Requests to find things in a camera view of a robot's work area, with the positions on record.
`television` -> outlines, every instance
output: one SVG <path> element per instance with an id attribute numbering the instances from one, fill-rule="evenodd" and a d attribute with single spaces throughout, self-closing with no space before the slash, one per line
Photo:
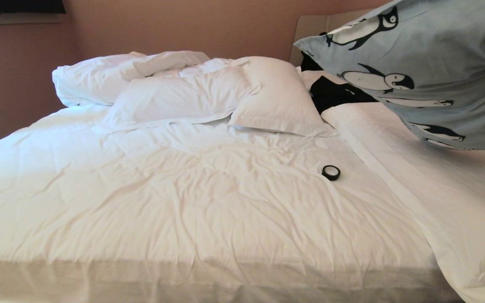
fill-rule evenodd
<path id="1" fill-rule="evenodd" d="M 66 13 L 62 0 L 0 0 L 0 13 Z"/>

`headboard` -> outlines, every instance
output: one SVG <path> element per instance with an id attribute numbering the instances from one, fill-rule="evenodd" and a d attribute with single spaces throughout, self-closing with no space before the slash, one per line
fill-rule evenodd
<path id="1" fill-rule="evenodd" d="M 297 28 L 295 30 L 295 38 L 293 43 L 298 40 L 309 37 L 317 36 L 322 32 L 331 32 L 338 27 L 349 23 L 352 20 L 370 12 L 370 10 L 360 10 L 345 13 L 337 13 L 335 15 L 305 15 L 298 19 Z M 289 62 L 295 66 L 300 66 L 302 63 L 301 51 L 293 46 L 291 49 L 291 56 Z"/>

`bed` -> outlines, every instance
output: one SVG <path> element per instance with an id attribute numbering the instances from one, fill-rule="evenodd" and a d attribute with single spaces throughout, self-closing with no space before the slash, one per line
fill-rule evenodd
<path id="1" fill-rule="evenodd" d="M 485 199 L 485 151 L 424 146 L 378 102 L 324 112 L 330 136 L 230 117 L 99 132 L 109 111 L 0 140 L 0 301 L 462 301 L 431 208 Z"/>

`black tape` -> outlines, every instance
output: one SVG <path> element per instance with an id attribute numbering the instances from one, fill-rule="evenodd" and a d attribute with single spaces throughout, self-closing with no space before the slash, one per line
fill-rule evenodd
<path id="1" fill-rule="evenodd" d="M 340 177 L 341 172 L 338 167 L 335 167 L 334 165 L 327 165 L 323 167 L 321 174 L 325 176 L 325 178 L 329 179 L 329 181 L 336 181 Z"/>

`mattress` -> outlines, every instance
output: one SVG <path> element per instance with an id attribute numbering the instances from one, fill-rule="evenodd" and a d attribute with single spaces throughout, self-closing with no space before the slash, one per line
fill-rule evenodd
<path id="1" fill-rule="evenodd" d="M 341 136 L 227 120 L 97 134 L 106 111 L 62 109 L 0 140 L 0 300 L 459 300 Z"/>

